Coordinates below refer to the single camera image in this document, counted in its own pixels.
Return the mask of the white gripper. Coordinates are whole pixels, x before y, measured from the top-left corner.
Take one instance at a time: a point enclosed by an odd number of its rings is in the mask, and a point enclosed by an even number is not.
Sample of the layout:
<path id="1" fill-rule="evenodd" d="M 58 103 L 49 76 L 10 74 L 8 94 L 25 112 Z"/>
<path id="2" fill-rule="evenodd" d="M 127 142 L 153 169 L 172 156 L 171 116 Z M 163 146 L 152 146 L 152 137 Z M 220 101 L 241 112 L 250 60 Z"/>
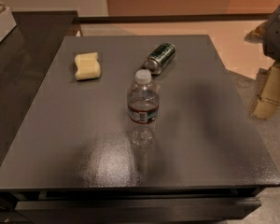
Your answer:
<path id="1" fill-rule="evenodd" d="M 263 52 L 275 62 L 259 73 L 259 93 L 251 114 L 258 119 L 269 119 L 280 107 L 280 5 L 267 22 L 258 25 L 249 34 L 263 38 Z"/>

